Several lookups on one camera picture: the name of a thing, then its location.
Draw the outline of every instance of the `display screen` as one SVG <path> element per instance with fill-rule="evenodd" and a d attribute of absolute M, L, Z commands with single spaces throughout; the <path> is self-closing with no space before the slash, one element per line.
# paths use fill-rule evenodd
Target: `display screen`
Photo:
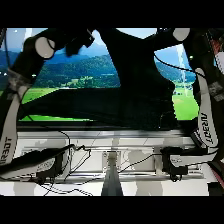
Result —
<path fill-rule="evenodd" d="M 8 28 L 7 45 L 11 64 L 22 50 L 24 40 L 46 28 Z M 156 32 L 155 28 L 118 28 L 118 30 L 139 38 L 146 38 Z M 46 61 L 35 84 L 26 93 L 23 103 L 49 94 L 58 89 L 76 88 L 119 88 L 118 74 L 110 59 L 107 47 L 97 31 L 93 32 L 95 41 L 89 47 L 82 47 L 78 55 L 66 57 L 64 49 Z M 182 68 L 190 68 L 182 45 L 165 48 L 155 52 L 166 63 Z M 176 89 L 173 103 L 178 120 L 191 120 L 198 115 L 198 105 L 193 97 L 192 83 L 195 74 L 181 71 L 162 64 L 155 59 L 161 75 L 171 80 Z M 7 62 L 4 44 L 0 50 L 0 94 L 7 82 Z M 32 115 L 35 121 L 80 121 L 79 118 L 60 118 Z"/>

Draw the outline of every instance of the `grass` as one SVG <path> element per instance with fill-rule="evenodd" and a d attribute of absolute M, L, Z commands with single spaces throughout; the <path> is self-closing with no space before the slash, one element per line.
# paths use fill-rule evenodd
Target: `grass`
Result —
<path fill-rule="evenodd" d="M 27 91 L 23 98 L 23 103 L 27 103 L 36 98 L 44 96 L 48 93 L 57 90 L 57 88 L 32 88 Z M 187 90 L 187 95 L 185 95 L 184 88 L 176 88 L 176 91 L 182 93 L 182 95 L 173 95 L 174 109 L 176 117 L 178 120 L 191 120 L 198 115 L 199 107 L 194 100 L 192 90 Z M 32 115 L 33 120 L 36 121 L 84 121 L 83 119 L 74 118 L 60 118 L 60 117 L 48 117 Z M 25 117 L 22 121 L 30 121 L 28 117 Z"/>

